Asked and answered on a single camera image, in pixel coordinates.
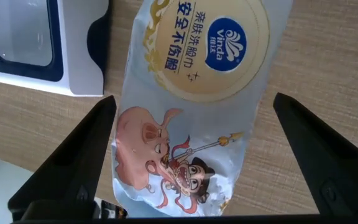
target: white plastic device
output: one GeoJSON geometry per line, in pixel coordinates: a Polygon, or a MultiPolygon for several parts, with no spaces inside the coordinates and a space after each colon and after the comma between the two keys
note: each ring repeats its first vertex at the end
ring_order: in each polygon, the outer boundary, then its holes
{"type": "Polygon", "coordinates": [[[102,96],[109,0],[0,0],[0,82],[102,96]]]}

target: wooden table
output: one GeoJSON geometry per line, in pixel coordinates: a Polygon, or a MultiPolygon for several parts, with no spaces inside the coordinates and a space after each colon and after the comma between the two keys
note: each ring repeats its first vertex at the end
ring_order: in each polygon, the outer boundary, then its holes
{"type": "MultiPolygon", "coordinates": [[[[105,93],[118,101],[140,4],[114,1],[105,93]]],[[[272,108],[278,91],[358,146],[358,0],[294,0],[227,215],[317,212],[272,108]]],[[[0,158],[36,170],[98,100],[0,84],[0,158]]],[[[114,201],[110,148],[98,196],[114,201]]]]}

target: cartoon illustration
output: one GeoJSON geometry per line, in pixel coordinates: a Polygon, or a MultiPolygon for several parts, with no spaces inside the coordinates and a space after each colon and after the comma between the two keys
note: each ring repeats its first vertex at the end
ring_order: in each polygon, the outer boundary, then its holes
{"type": "Polygon", "coordinates": [[[116,160],[119,163],[116,172],[123,183],[136,190],[146,188],[152,192],[146,162],[153,161],[159,164],[158,170],[162,169],[160,161],[170,151],[167,126],[181,112],[179,109],[168,110],[162,124],[140,107],[129,108],[120,115],[116,133],[116,160]]]}
{"type": "Polygon", "coordinates": [[[165,172],[153,172],[156,170],[154,162],[148,161],[147,170],[154,175],[161,175],[163,177],[161,181],[161,191],[163,193],[163,202],[157,208],[166,207],[169,203],[164,188],[167,190],[175,190],[179,195],[175,199],[175,203],[186,213],[193,214],[197,211],[199,203],[205,203],[209,197],[207,192],[210,178],[215,174],[214,169],[207,166],[207,164],[200,158],[194,157],[191,164],[187,161],[187,158],[193,155],[195,152],[209,149],[214,146],[227,146],[231,141],[238,140],[244,133],[235,133],[231,137],[222,136],[218,141],[192,149],[189,146],[190,137],[185,143],[175,146],[172,149],[172,159],[169,160],[168,166],[165,172]],[[178,149],[187,149],[185,153],[174,157],[174,152],[178,149]],[[179,199],[181,195],[191,198],[191,207],[185,208],[179,199]]]}
{"type": "Polygon", "coordinates": [[[169,203],[166,190],[174,190],[178,195],[175,203],[186,213],[197,211],[198,204],[206,203],[209,193],[210,178],[215,170],[209,167],[199,157],[194,157],[191,163],[188,158],[194,153],[215,146],[227,146],[243,136],[235,133],[230,137],[222,136],[214,143],[192,149],[189,145],[190,136],[186,142],[175,146],[170,151],[170,140],[167,126],[172,118],[182,110],[170,109],[165,113],[162,124],[158,124],[153,116],[144,108],[133,107],[120,115],[116,134],[116,160],[115,168],[119,179],[136,190],[147,189],[155,193],[149,184],[149,175],[161,176],[160,188],[163,202],[156,208],[166,207],[169,203]],[[178,150],[184,150],[175,156],[178,150]],[[191,199],[190,208],[181,203],[181,196],[191,199]]]}

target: blue circular logo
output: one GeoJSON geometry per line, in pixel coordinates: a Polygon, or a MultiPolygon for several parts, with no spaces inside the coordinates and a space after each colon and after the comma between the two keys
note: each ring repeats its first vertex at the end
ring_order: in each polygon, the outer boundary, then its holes
{"type": "Polygon", "coordinates": [[[237,68],[246,54],[247,37],[243,28],[230,18],[216,19],[208,30],[206,64],[220,72],[237,68]]]}

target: black robotic claw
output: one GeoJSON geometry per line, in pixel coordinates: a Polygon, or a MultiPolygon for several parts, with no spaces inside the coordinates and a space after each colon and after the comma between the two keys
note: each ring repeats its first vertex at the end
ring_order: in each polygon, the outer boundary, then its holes
{"type": "MultiPolygon", "coordinates": [[[[358,148],[289,96],[277,94],[274,109],[321,215],[172,218],[159,222],[358,223],[358,148]]],[[[112,96],[89,112],[10,199],[8,207],[15,223],[88,223],[98,217],[93,200],[115,113],[112,96]]]]}
{"type": "Polygon", "coordinates": [[[358,148],[292,97],[273,107],[320,214],[358,214],[358,148]]]}
{"type": "Polygon", "coordinates": [[[115,114],[113,96],[94,106],[9,200],[14,221],[99,215],[94,196],[115,114]]]}

